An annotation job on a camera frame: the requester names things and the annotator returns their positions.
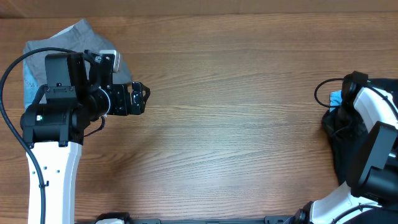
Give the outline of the black t-shirt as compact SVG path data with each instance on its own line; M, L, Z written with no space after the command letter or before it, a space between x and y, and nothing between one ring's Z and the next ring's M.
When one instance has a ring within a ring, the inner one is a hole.
M327 105L328 110L322 117L322 128L331 144L339 184L346 180L349 163L368 134L362 118L351 108L350 103L343 101L343 92L341 96L341 105L336 108Z

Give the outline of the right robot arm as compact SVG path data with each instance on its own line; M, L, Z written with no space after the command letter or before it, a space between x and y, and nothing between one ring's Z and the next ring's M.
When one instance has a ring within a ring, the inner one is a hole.
M322 118L339 187L287 223L397 223L397 80L353 71Z

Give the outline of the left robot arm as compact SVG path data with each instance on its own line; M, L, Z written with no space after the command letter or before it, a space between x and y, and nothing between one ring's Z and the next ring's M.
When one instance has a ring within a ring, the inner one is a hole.
M85 50L45 56L47 82L21 117L29 160L29 223L75 221L76 174L85 129L106 115L140 115L150 90L141 82L115 84L120 55Z

